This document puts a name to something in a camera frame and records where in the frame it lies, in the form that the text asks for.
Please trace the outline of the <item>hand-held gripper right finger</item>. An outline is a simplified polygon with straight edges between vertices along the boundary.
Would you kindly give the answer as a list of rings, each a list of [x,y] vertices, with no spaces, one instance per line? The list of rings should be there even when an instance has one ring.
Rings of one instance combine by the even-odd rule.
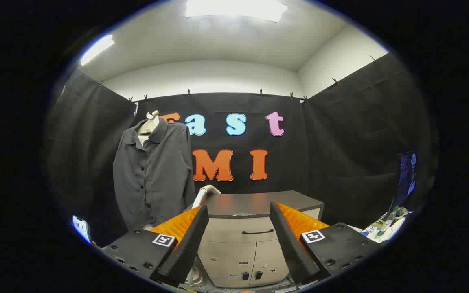
[[[269,216],[298,285],[344,274],[381,250],[380,243],[345,223],[329,226],[276,201],[270,204]]]

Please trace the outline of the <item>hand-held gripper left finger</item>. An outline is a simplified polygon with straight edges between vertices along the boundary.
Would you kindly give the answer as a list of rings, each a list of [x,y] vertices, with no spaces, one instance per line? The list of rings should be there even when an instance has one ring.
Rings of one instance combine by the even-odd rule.
[[[192,208],[153,230],[132,230],[101,249],[110,262],[149,282],[183,284],[209,222],[207,206]]]

